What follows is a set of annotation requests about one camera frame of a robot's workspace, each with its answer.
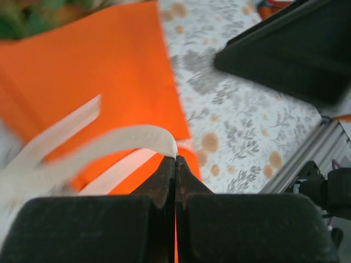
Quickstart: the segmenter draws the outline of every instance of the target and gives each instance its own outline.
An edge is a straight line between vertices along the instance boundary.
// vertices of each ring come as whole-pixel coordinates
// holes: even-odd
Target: table surface
[[[213,69],[214,53],[260,21],[249,2],[160,0],[159,5],[203,182],[215,193],[259,192],[320,115],[311,105]]]

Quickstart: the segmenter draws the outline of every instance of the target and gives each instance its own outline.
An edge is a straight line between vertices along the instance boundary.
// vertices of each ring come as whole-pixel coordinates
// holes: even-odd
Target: patterned tablecloth
[[[319,123],[317,110],[213,69],[214,53],[260,21],[245,0],[160,0],[160,9],[204,183],[259,192]]]

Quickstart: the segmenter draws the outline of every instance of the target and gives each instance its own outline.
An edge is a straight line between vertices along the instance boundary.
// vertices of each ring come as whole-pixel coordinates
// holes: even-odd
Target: white fabric strip
[[[46,129],[31,140],[7,169],[26,174],[58,146],[77,134],[100,115],[101,95],[85,103],[77,110]]]
[[[177,146],[178,148],[184,148],[190,152],[194,152],[193,141],[191,139],[178,140]],[[155,154],[155,151],[148,149],[139,149],[132,152],[88,184],[79,192],[79,195],[98,196],[108,194]]]
[[[139,125],[112,130],[93,140],[80,150],[41,168],[27,171],[10,165],[0,173],[0,201],[26,200],[46,195],[57,184],[75,176],[88,163],[123,150],[147,148],[176,158],[177,144],[172,134],[151,125]]]

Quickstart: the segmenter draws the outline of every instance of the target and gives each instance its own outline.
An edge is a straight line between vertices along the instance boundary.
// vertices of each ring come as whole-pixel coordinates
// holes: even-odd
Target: black object
[[[332,106],[351,81],[350,0],[295,0],[230,40],[218,70],[317,106]]]
[[[307,162],[286,192],[300,193],[327,211],[326,217],[351,220],[351,168],[332,170],[327,180],[314,161]]]
[[[183,157],[165,157],[128,196],[29,201],[0,262],[334,263],[335,244],[302,195],[214,195]]]

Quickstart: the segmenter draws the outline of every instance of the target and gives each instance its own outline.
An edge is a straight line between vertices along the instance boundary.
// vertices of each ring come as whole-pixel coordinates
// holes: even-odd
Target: orange cloth
[[[49,156],[55,159],[118,127],[152,124],[190,134],[175,88],[156,2],[117,5],[19,42],[0,44],[0,116],[25,142],[102,94],[101,114]],[[82,189],[131,151],[89,165]],[[196,176],[193,153],[180,150]],[[130,193],[160,164],[156,155],[112,193]]]

